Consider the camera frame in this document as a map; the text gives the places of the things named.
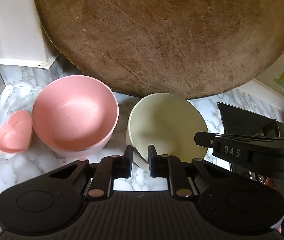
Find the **black plastic mount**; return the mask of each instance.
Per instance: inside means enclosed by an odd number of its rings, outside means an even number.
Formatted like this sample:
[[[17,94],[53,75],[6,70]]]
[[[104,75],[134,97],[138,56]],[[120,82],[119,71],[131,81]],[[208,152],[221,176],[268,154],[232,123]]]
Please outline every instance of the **black plastic mount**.
[[[202,159],[159,156],[153,145],[150,173],[167,178],[169,190],[113,191],[114,179],[130,177],[132,153],[128,146],[124,156],[76,161],[7,189],[0,194],[0,239],[75,239],[77,232],[76,239],[88,240],[190,239],[190,232],[201,239],[282,239],[275,231],[284,217],[278,192]]]
[[[284,139],[197,132],[197,145],[213,148],[213,156],[265,177],[284,178]]]

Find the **white wall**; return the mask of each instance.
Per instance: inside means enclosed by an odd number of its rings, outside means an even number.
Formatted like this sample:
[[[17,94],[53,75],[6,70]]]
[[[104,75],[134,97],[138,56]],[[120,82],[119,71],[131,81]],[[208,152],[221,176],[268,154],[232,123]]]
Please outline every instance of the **white wall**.
[[[56,56],[34,0],[0,0],[0,64],[49,68]]]
[[[284,98],[256,79],[237,87],[237,89],[255,96],[263,102],[275,106],[277,109],[284,112]]]

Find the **wooden cutting board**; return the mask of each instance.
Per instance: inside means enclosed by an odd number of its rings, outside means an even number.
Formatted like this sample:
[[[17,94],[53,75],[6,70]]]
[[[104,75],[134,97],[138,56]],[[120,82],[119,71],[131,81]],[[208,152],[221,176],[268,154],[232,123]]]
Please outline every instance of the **wooden cutting board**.
[[[134,96],[237,87],[284,51],[284,0],[35,0],[76,67]]]

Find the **screw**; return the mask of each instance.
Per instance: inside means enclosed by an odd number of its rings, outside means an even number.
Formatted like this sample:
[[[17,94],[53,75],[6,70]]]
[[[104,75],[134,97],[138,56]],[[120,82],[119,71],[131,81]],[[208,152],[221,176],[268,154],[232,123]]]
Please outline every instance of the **screw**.
[[[101,190],[101,189],[91,189],[88,192],[88,195],[91,196],[91,197],[101,197],[101,196],[104,195],[104,191]]]
[[[192,191],[187,188],[181,188],[176,191],[176,194],[180,197],[189,197],[192,195]]]

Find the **heart-shaped bowl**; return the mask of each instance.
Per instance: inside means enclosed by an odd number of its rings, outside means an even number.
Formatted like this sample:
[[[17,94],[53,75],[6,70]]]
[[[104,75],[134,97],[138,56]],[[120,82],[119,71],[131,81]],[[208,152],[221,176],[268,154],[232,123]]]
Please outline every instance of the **heart-shaped bowl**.
[[[32,117],[25,110],[13,113],[0,127],[0,151],[17,154],[29,149],[32,139]]]

